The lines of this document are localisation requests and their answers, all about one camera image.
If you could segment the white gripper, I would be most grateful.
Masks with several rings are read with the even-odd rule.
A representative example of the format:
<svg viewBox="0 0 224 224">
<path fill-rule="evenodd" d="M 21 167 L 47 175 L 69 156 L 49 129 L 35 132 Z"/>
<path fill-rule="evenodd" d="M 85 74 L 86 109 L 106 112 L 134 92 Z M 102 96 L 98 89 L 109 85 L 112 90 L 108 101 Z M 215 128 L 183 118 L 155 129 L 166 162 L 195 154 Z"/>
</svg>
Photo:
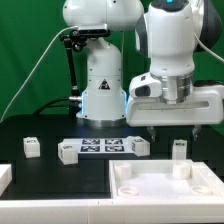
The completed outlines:
<svg viewBox="0 0 224 224">
<path fill-rule="evenodd" d="M 192 129 L 196 140 L 203 124 L 219 124 L 224 119 L 224 85 L 193 87 L 183 102 L 162 102 L 162 82 L 149 73 L 136 76 L 129 86 L 126 120 L 130 126 L 149 126 L 155 142 L 153 126 L 195 125 Z"/>
</svg>

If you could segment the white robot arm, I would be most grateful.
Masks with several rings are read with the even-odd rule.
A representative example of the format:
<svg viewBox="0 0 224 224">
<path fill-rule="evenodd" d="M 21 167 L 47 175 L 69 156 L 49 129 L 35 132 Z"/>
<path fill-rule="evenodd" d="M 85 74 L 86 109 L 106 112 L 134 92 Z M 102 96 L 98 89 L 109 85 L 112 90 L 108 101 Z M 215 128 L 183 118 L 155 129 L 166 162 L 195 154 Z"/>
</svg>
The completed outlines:
<svg viewBox="0 0 224 224">
<path fill-rule="evenodd" d="M 158 126 L 224 120 L 224 84 L 194 84 L 193 54 L 210 50 L 221 22 L 211 0 L 65 0 L 63 18 L 71 51 L 87 52 L 87 87 L 78 118 L 94 126 L 126 121 L 153 132 Z M 106 38 L 134 31 L 136 48 L 151 63 L 148 72 L 121 87 L 122 56 Z"/>
</svg>

